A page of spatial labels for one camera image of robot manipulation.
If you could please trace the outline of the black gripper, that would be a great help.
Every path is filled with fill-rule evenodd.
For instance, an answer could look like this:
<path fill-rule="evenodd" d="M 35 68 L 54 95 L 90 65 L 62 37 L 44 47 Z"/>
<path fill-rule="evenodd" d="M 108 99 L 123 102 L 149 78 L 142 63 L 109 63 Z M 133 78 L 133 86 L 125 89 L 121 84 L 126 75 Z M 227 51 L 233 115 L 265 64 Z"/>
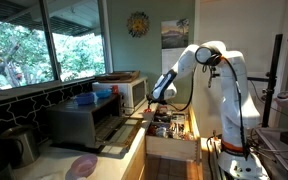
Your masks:
<path fill-rule="evenodd" d="M 151 104 L 153 103 L 157 103 L 157 104 L 161 104 L 161 105 L 166 105 L 166 100 L 160 100 L 160 99 L 154 99 L 153 95 L 151 94 L 147 94 L 146 95 L 146 99 L 148 101 L 148 108 L 150 107 Z"/>

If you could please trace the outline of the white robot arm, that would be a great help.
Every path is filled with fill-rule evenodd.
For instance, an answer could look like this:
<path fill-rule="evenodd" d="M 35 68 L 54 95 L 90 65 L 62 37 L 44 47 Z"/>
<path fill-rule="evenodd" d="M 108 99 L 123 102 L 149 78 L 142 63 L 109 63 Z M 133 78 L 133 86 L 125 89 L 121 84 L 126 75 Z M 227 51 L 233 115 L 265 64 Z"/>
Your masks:
<path fill-rule="evenodd" d="M 161 103 L 175 97 L 177 89 L 173 82 L 188 75 L 198 64 L 217 67 L 221 79 L 222 138 L 218 166 L 236 180 L 269 180 L 247 143 L 247 131 L 257 127 L 260 114 L 249 93 L 241 52 L 227 50 L 221 41 L 189 45 L 173 67 L 159 77 L 149 94 L 150 99 Z"/>

